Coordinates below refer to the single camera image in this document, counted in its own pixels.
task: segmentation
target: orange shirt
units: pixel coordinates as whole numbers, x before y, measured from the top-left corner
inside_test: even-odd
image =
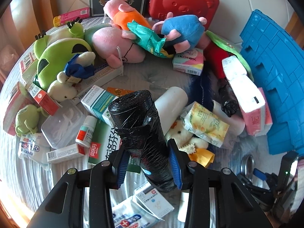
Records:
[[[128,30],[128,31],[129,31],[129,28],[127,27],[127,24],[128,24],[128,22],[132,22],[133,20],[135,20],[138,24],[151,29],[150,24],[137,10],[134,10],[131,12],[119,11],[113,17],[113,22],[116,25],[119,25],[123,30]]]

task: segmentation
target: blue plastic crate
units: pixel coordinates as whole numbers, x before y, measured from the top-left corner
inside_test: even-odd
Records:
[[[241,54],[262,87],[273,125],[270,154],[296,150],[304,156],[304,52],[277,23],[256,9],[241,32]]]

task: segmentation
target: black plastic bag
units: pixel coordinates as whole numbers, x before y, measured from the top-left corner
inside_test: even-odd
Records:
[[[147,180],[161,192],[176,186],[168,161],[169,150],[158,111],[148,90],[115,99],[108,110],[125,149],[143,169]]]

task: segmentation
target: transparent plastic box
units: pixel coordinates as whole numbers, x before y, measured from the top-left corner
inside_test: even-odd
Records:
[[[69,142],[75,143],[86,118],[72,101],[65,100],[60,104],[62,108],[59,108],[54,116],[49,116],[41,126],[42,133],[54,149],[63,148],[69,145]]]

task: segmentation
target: pill bottle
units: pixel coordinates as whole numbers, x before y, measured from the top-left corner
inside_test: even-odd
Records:
[[[90,147],[92,142],[93,133],[95,130],[97,118],[93,116],[87,116],[83,125],[81,126],[76,142],[82,146]]]

